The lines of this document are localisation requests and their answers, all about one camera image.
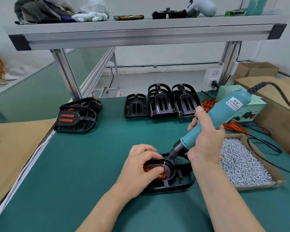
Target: person's left hand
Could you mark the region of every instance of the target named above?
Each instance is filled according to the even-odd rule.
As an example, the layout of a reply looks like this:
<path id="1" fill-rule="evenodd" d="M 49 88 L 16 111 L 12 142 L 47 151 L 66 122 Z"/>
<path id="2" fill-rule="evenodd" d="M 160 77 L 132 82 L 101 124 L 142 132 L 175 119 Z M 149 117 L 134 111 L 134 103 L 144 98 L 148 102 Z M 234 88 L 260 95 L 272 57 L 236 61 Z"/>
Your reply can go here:
<path id="1" fill-rule="evenodd" d="M 153 146 L 146 144 L 135 145 L 131 148 L 122 171 L 112 187 L 116 195 L 128 202 L 138 196 L 164 171 L 163 167 L 155 167 L 148 172 L 143 169 L 144 163 L 151 158 L 162 159 L 156 151 Z"/>

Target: wall socket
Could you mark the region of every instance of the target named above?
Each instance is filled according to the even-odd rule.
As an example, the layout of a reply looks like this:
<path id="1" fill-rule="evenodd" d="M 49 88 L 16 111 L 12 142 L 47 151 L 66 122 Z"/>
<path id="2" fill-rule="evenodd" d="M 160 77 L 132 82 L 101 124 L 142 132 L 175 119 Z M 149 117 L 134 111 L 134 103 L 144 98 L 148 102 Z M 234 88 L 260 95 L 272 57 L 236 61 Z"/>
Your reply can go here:
<path id="1" fill-rule="evenodd" d="M 208 91 L 212 89 L 212 82 L 213 81 L 217 81 L 217 83 L 219 82 L 221 73 L 222 73 L 222 66 L 215 66 L 215 67 L 208 67 L 206 69 L 206 73 L 205 73 L 205 78 L 203 81 L 203 89 Z"/>

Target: shelf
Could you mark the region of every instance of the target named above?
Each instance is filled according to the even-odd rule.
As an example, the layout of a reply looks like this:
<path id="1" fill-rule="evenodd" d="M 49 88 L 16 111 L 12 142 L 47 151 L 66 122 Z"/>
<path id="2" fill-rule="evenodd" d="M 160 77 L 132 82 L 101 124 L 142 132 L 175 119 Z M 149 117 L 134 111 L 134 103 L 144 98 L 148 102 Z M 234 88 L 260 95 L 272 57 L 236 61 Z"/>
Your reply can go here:
<path id="1" fill-rule="evenodd" d="M 180 44 L 278 38 L 289 15 L 144 19 L 5 27 L 17 50 Z"/>

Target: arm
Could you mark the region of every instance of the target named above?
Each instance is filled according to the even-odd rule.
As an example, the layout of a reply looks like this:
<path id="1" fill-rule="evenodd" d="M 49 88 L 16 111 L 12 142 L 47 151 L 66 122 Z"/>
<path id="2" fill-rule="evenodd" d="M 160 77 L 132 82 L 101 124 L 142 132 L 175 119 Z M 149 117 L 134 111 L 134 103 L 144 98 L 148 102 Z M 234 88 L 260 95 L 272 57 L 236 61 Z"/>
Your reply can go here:
<path id="1" fill-rule="evenodd" d="M 123 207 L 138 196 L 160 173 L 162 167 L 155 167 L 148 172 L 143 164 L 151 158 L 162 159 L 150 145 L 136 145 L 130 150 L 116 183 L 97 202 L 76 232 L 111 232 Z"/>
<path id="2" fill-rule="evenodd" d="M 219 164 L 220 148 L 225 135 L 223 126 L 216 130 L 201 107 L 196 109 L 196 117 L 201 123 L 202 131 L 195 146 L 189 150 L 188 158 L 215 232 L 265 232 Z M 194 118 L 188 131 L 196 124 L 197 120 Z"/>

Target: white label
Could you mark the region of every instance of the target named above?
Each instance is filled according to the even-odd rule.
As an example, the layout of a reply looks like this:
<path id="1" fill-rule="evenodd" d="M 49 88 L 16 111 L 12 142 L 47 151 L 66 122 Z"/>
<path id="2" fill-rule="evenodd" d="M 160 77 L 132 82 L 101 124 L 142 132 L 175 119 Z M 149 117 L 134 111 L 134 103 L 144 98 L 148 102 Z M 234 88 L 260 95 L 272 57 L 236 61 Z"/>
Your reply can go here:
<path id="1" fill-rule="evenodd" d="M 231 107 L 234 111 L 237 111 L 240 109 L 240 107 L 243 105 L 239 100 L 237 100 L 235 97 L 232 97 L 229 101 L 225 103 L 229 107 Z"/>

